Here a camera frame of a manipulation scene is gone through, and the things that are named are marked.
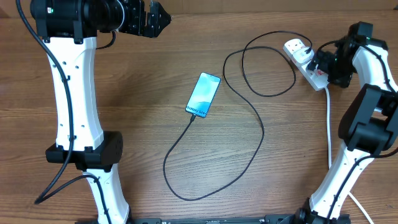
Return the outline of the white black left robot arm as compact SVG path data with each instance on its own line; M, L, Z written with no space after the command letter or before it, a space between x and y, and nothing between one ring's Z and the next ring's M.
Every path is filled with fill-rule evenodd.
M98 223L132 223L118 164L123 137L101 128L94 81L96 37L122 32L157 37L172 18L152 1L33 0L36 38L49 58L57 106L57 137L46 152L50 163L74 164L91 187Z

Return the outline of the blue Samsung Galaxy smartphone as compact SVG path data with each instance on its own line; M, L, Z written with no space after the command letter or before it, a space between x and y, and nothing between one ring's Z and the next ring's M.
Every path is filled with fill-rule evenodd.
M188 100L185 111L195 116L206 118L220 83L221 79L219 77L202 72Z

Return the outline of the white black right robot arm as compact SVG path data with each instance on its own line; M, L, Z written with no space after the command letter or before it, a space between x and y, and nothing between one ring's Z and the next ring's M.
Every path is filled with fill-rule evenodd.
M361 90L340 121L340 150L323 182L284 223L348 223L340 211L358 177L373 160L397 154L388 151L397 138L397 85L387 62L388 46L372 34L372 24L357 22L332 42L336 52L319 47L305 66L343 88L356 73Z

